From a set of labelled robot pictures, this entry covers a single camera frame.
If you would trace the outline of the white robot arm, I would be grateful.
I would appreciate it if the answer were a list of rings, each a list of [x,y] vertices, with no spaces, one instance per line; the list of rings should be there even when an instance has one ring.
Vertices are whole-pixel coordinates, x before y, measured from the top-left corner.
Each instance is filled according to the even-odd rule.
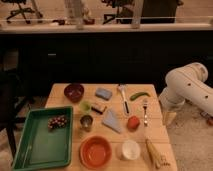
[[[198,62],[175,68],[166,74],[166,87],[159,95],[164,125],[173,121],[176,111],[186,100],[213,117],[213,88],[205,84],[207,78],[207,68]]]

